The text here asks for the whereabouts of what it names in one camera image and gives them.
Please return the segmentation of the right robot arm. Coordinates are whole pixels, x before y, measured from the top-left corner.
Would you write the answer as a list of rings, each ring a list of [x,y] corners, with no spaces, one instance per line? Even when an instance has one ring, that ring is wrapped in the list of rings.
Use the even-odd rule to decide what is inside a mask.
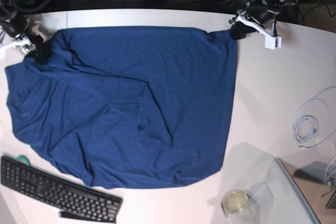
[[[44,39],[30,28],[26,15],[37,14],[52,0],[1,0],[1,55],[18,47],[28,58],[45,64],[48,59],[41,51]]]

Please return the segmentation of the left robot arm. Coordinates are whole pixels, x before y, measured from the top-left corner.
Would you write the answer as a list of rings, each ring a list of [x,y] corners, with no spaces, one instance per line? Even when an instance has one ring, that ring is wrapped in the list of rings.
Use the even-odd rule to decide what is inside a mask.
[[[257,32],[265,37],[265,48],[281,48],[282,37],[277,32],[277,16],[300,0],[250,0],[229,20],[232,40],[244,39]]]

